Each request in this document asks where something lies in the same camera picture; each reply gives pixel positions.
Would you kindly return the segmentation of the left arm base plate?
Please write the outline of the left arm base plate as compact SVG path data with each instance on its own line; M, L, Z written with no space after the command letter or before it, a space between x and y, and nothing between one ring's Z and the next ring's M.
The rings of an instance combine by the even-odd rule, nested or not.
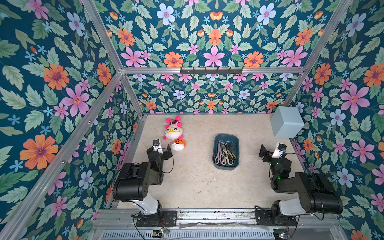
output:
M177 211L159 211L153 215L139 214L137 227L174 227L177 224Z

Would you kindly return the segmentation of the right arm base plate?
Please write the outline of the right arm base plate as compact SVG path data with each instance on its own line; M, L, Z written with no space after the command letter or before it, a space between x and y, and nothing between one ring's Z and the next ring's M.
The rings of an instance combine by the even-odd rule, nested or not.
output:
M268 227L295 227L298 223L295 217L264 209L255 209L255 219L258 225Z

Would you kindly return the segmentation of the pink handled scissors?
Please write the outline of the pink handled scissors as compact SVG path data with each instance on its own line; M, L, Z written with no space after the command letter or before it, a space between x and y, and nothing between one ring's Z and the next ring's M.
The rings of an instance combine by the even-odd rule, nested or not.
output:
M221 165L221 166L224 166L227 163L225 159L224 151L223 151L223 144L221 142L218 143L217 153L214 159L214 163L216 165Z

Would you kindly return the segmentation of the yellow black scissors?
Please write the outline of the yellow black scissors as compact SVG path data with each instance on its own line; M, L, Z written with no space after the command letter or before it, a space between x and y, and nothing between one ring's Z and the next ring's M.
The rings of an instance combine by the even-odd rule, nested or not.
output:
M229 160L235 161L237 159L236 155L232 153L229 149L226 149L226 152Z

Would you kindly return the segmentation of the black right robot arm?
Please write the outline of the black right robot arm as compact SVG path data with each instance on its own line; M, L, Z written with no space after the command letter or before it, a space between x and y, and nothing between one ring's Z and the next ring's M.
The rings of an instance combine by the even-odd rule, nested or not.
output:
M272 217L293 217L319 213L340 215L343 203L324 174L295 172L290 177L292 161L287 159L286 145L278 144L268 151L261 145L259 157L270 166L271 188L280 194L295 194L290 200L277 200L271 207Z

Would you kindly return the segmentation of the teal plastic storage box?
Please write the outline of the teal plastic storage box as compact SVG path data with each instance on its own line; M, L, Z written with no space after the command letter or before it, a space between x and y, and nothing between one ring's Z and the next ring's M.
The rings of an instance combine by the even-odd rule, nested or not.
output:
M218 134L214 140L213 164L217 169L232 171L240 163L240 142L234 135Z

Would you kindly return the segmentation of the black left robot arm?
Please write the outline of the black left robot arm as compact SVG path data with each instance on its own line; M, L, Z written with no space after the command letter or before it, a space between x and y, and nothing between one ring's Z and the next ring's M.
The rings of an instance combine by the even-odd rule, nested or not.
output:
M163 182L164 161L173 158L170 145L163 148L158 140L147 149L148 161L126 163L120 170L112 194L115 200L134 205L142 216L161 218L163 210L160 201L149 193L150 186L160 186Z

